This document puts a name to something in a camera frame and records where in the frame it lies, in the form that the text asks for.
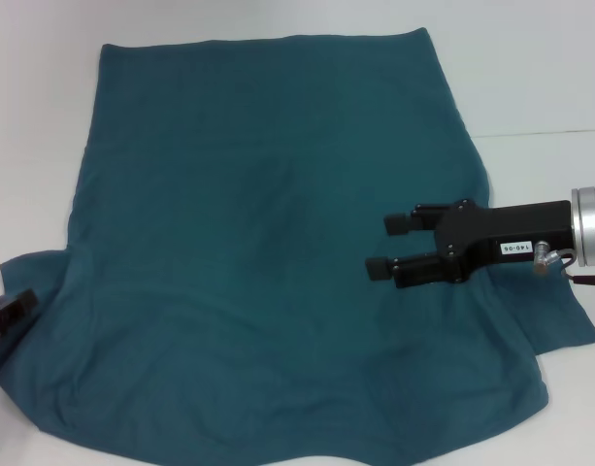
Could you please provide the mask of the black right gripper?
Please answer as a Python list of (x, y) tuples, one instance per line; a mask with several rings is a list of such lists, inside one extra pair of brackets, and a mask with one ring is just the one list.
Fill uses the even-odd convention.
[(453, 205), (416, 205), (409, 214), (383, 219), (388, 236), (433, 231), (437, 252), (365, 260), (372, 282), (397, 288), (429, 283), (463, 283), (478, 268), (533, 261), (537, 244), (551, 251), (574, 246), (571, 203), (567, 200), (505, 208), (484, 208), (469, 200)]

